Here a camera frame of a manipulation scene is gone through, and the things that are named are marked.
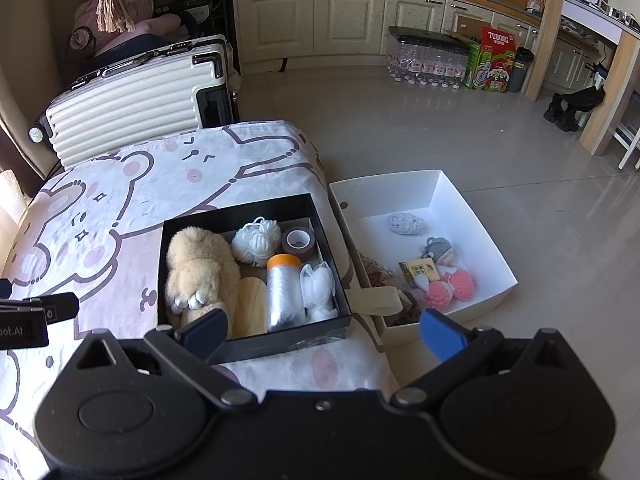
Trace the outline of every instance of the orange lid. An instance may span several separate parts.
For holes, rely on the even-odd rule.
[[[301,267],[302,262],[300,258],[293,254],[276,254],[267,261],[267,269],[273,269],[279,265],[290,265],[293,267]]]

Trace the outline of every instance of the black box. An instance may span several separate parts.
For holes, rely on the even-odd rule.
[[[168,323],[166,302],[164,300],[164,287],[168,274],[166,252],[174,234],[189,226],[200,227],[215,233],[228,234],[229,232],[237,231],[249,222],[253,222],[258,216],[263,216],[269,220],[276,220],[278,223],[306,222],[305,224],[313,230],[316,237],[316,248],[334,274],[334,301],[339,314],[338,317],[318,323],[287,328],[285,330],[279,330],[278,332],[227,340],[222,347],[207,360],[209,364],[243,361],[245,359],[291,352],[293,350],[329,343],[333,340],[347,337],[347,330],[351,321],[351,310],[340,282],[340,276],[335,268],[334,257],[329,248],[329,243],[326,240],[322,224],[320,223],[320,217],[318,216],[316,206],[310,194],[285,196],[271,200],[263,200],[261,202],[240,204],[165,221],[162,225],[162,241],[160,243],[160,263],[158,270],[158,324]],[[251,267],[244,266],[243,264],[239,265],[243,276],[255,275],[255,272],[250,271]]]

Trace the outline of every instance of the wooden table leg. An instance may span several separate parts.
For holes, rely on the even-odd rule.
[[[545,13],[542,16],[542,24],[540,25],[538,51],[531,67],[529,67],[529,74],[527,74],[527,80],[521,92],[532,101],[535,101],[540,93],[540,87],[545,78],[546,69],[551,60],[551,53],[558,37],[561,16],[562,0],[546,0]]]
[[[580,144],[591,155],[602,155],[613,137],[638,82],[639,73],[640,40],[623,30],[604,83],[604,102],[593,110],[580,136]]]

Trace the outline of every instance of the tile floor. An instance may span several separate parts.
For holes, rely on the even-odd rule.
[[[245,78],[244,120],[294,123],[330,181],[444,170],[520,285],[490,324],[507,336],[562,331],[616,412],[604,471],[640,470],[640,178],[612,142],[592,157],[546,122],[550,100],[395,83],[385,68],[291,70]],[[433,365],[417,342],[388,353],[400,383]]]

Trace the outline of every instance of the fur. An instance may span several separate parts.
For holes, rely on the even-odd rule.
[[[226,240],[206,229],[187,227],[171,239],[166,262],[169,268],[165,294],[167,307],[177,302],[184,309],[181,325],[214,308],[221,308],[226,312],[228,336],[231,337],[240,269]]]

